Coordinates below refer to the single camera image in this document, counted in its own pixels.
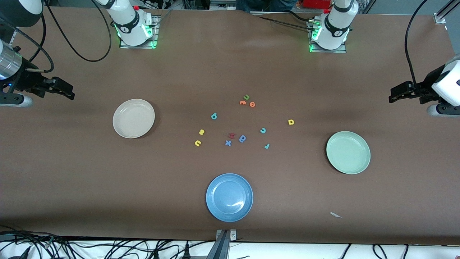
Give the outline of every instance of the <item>jeans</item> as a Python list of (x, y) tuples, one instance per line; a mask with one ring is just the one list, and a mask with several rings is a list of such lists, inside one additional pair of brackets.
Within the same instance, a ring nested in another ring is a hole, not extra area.
[(236, 9), (245, 12), (282, 12), (291, 10), (296, 3), (297, 0), (236, 0)]

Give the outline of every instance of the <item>metal bracket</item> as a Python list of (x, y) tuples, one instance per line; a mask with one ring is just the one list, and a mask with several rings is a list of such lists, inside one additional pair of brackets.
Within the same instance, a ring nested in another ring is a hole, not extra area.
[(189, 259), (227, 259), (230, 242), (236, 240), (236, 230), (217, 230), (216, 241), (207, 256), (191, 256)]
[(437, 16), (437, 13), (433, 14), (433, 19), (434, 19), (435, 24), (445, 24), (446, 23), (446, 19), (444, 18), (439, 19), (439, 17)]
[[(224, 230), (217, 230), (216, 231), (216, 239), (219, 237), (220, 233)], [(230, 241), (236, 240), (236, 230), (230, 230)]]
[(443, 115), (460, 115), (460, 106), (452, 106), (449, 103), (440, 103), (436, 106), (439, 114)]
[(433, 14), (434, 22), (436, 24), (445, 24), (446, 20), (444, 18), (455, 8), (457, 8), (459, 4), (460, 0), (449, 0), (446, 5), (444, 5), (439, 11)]

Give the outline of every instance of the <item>light green plate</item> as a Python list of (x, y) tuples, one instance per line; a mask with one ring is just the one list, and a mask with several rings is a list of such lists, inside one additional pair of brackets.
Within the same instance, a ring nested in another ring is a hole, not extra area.
[(326, 154), (335, 169), (345, 174), (359, 174), (371, 161), (371, 151), (366, 141), (356, 133), (337, 132), (329, 139)]

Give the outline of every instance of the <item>white paper scrap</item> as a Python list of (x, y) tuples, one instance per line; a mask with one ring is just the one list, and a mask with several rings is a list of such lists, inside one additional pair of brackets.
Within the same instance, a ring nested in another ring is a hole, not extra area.
[(334, 216), (334, 217), (336, 217), (336, 218), (342, 218), (341, 216), (335, 214), (334, 212), (331, 212), (331, 215)]

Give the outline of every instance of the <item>cable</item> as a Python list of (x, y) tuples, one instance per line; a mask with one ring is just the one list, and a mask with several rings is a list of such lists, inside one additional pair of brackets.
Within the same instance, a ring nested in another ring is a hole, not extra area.
[(80, 53), (78, 53), (78, 51), (74, 48), (74, 46), (72, 45), (72, 43), (70, 43), (69, 39), (67, 39), (67, 36), (65, 35), (64, 31), (62, 30), (61, 26), (59, 25), (59, 23), (57, 22), (58, 20), (56, 20), (56, 17), (54, 16), (54, 13), (53, 11), (51, 10), (50, 6), (48, 3), (46, 3), (46, 6), (48, 8), (48, 11), (50, 12), (51, 14), (51, 17), (53, 18), (54, 20), (54, 23), (57, 25), (57, 28), (59, 29), (59, 31), (61, 32), (62, 36), (64, 37), (65, 41), (67, 42), (67, 44), (70, 46), (70, 48), (74, 51), (75, 54), (77, 54), (77, 56), (79, 56), (81, 59), (85, 60), (85, 61), (88, 61), (88, 62), (98, 62), (98, 61), (101, 61), (103, 60), (105, 57), (107, 57), (107, 55), (109, 54), (111, 48), (112, 48), (112, 34), (110, 33), (110, 26), (109, 24), (107, 23), (107, 20), (105, 19), (105, 16), (104, 14), (102, 13), (101, 9), (99, 8), (99, 6), (96, 4), (96, 2), (94, 2), (94, 0), (91, 0), (91, 2), (94, 4), (94, 6), (98, 9), (99, 13), (101, 14), (102, 18), (104, 19), (104, 22), (105, 22), (105, 26), (107, 27), (107, 31), (109, 33), (109, 48), (107, 49), (107, 52), (104, 54), (104, 56), (102, 56), (100, 59), (87, 59), (85, 57), (83, 57)]
[(297, 27), (297, 28), (301, 28), (301, 29), (305, 29), (305, 30), (313, 30), (313, 28), (308, 28), (308, 27), (305, 27), (305, 26), (300, 26), (300, 25), (296, 25), (296, 24), (285, 23), (285, 22), (282, 22), (282, 21), (278, 21), (278, 20), (274, 20), (274, 19), (270, 19), (270, 18), (266, 18), (266, 17), (261, 17), (261, 16), (258, 16), (258, 17), (261, 18), (261, 19), (269, 20), (269, 21), (272, 21), (272, 22), (275, 22), (275, 23), (279, 23), (279, 24), (285, 24), (285, 25), (289, 25), (289, 26), (293, 26), (293, 27)]
[(17, 240), (13, 240), (11, 241), (9, 244), (7, 244), (6, 246), (2, 247), (2, 249), (0, 249), (0, 252), (5, 249), (7, 246), (11, 245), (11, 244), (14, 244)]
[(157, 24), (155, 24), (155, 26), (158, 26), (161, 23), (161, 21), (165, 19), (171, 11), (172, 9), (169, 9), (163, 17), (160, 17), (160, 20), (158, 21)]
[(344, 259), (344, 258), (345, 258), (346, 252), (348, 252), (348, 249), (350, 249), (350, 247), (351, 247), (351, 244), (348, 244), (348, 246), (345, 248), (345, 251), (344, 251), (342, 257), (340, 257), (340, 259)]
[(39, 48), (43, 54), (45, 54), (46, 58), (50, 61), (50, 65), (51, 65), (51, 68), (48, 69), (48, 70), (43, 70), (43, 73), (49, 73), (51, 71), (54, 70), (54, 62), (53, 60), (51, 59), (50, 55), (48, 54), (48, 52), (46, 52), (46, 50), (40, 46), (36, 41), (34, 41), (34, 39), (32, 39), (29, 35), (25, 34), (23, 31), (21, 31), (19, 28), (17, 27), (14, 27), (13, 25), (9, 24), (8, 22), (6, 22), (5, 20), (3, 19), (0, 19), (0, 21), (2, 21), (2, 23), (8, 27), (10, 27), (11, 29), (15, 30), (16, 32), (18, 32), (19, 34), (21, 34), (22, 36), (24, 36), (26, 39), (28, 39), (29, 41), (31, 41), (35, 46), (37, 46), (37, 48)]
[(372, 251), (374, 252), (375, 256), (377, 256), (379, 259), (383, 259), (377, 254), (377, 252), (375, 251), (375, 247), (379, 247), (380, 250), (382, 250), (382, 253), (383, 253), (383, 256), (385, 257), (385, 259), (388, 259), (388, 257), (386, 256), (385, 251), (383, 251), (383, 248), (378, 244), (372, 245)]
[(370, 3), (370, 6), (366, 7), (366, 13), (369, 13), (369, 11), (371, 11), (371, 9), (374, 6), (375, 2), (377, 2), (377, 0), (374, 0), (372, 3)]
[(407, 252), (409, 251), (409, 245), (405, 245), (406, 250), (404, 251), (404, 255), (402, 256), (402, 259), (406, 259)]
[(297, 19), (299, 19), (299, 20), (301, 20), (301, 21), (304, 21), (304, 22), (308, 22), (308, 19), (305, 19), (305, 18), (302, 18), (302, 17), (298, 16), (296, 13), (294, 13), (294, 12), (291, 11), (291, 10), (285, 10), (285, 11), (283, 11), (283, 12), (288, 12), (288, 13), (294, 15)]
[[(41, 36), (41, 41), (40, 41), (40, 46), (43, 47), (43, 44), (45, 43), (45, 38), (46, 38), (46, 23), (45, 23), (45, 16), (42, 14), (41, 15), (41, 23), (43, 25), (43, 34)], [(32, 57), (29, 59), (29, 62), (32, 62), (35, 57), (38, 55), (40, 52), (40, 49), (38, 48), (35, 53), (32, 55)]]
[(409, 36), (410, 25), (412, 25), (412, 21), (414, 20), (415, 15), (419, 12), (420, 8), (422, 8), (422, 6), (423, 6), (427, 1), (428, 1), (428, 0), (423, 0), (423, 2), (422, 2), (422, 3), (419, 5), (419, 7), (417, 7), (417, 9), (415, 10), (414, 14), (413, 14), (412, 17), (410, 18), (409, 24), (407, 25), (406, 36), (404, 37), (404, 51), (405, 51), (405, 53), (406, 53), (407, 63), (409, 64), (410, 75), (412, 76), (412, 82), (414, 83), (414, 85), (416, 85), (417, 82), (415, 81), (414, 68), (412, 67), (412, 62), (410, 61), (410, 57), (409, 57), (409, 51), (408, 51), (408, 49), (407, 49), (407, 38), (408, 38), (408, 36)]
[[(193, 245), (189, 246), (189, 248), (192, 248), (192, 247), (204, 244), (204, 243), (209, 243), (209, 242), (215, 242), (215, 240), (208, 240), (208, 241), (199, 242), (199, 243), (196, 243), (196, 244), (193, 244)], [(177, 258), (180, 255), (180, 253), (182, 253), (183, 251), (185, 251), (185, 248), (182, 249), (181, 251), (177, 252), (177, 254), (173, 255), (170, 259), (173, 259), (175, 257)]]
[[(78, 243), (75, 243), (75, 242), (72, 242), (70, 243), (71, 245), (76, 245), (78, 247), (81, 247), (81, 248), (93, 248), (93, 247), (102, 247), (102, 246), (107, 246), (107, 247), (111, 247), (113, 246), (112, 244), (97, 244), (97, 245), (92, 245), (92, 246), (84, 246), (84, 245), (81, 245), (81, 244), (78, 244)], [(115, 245), (116, 247), (125, 247), (125, 248), (130, 248), (130, 246), (118, 246), (118, 245)], [(135, 248), (135, 250), (138, 250), (138, 251), (142, 251), (142, 252), (153, 252), (154, 250), (152, 249), (141, 249), (141, 248)]]
[(153, 4), (147, 3), (147, 0), (141, 0), (141, 1), (142, 1), (142, 2), (144, 3), (144, 5), (146, 5), (146, 6), (150, 6), (150, 7), (152, 7), (152, 8), (158, 9), (158, 7), (154, 6)]

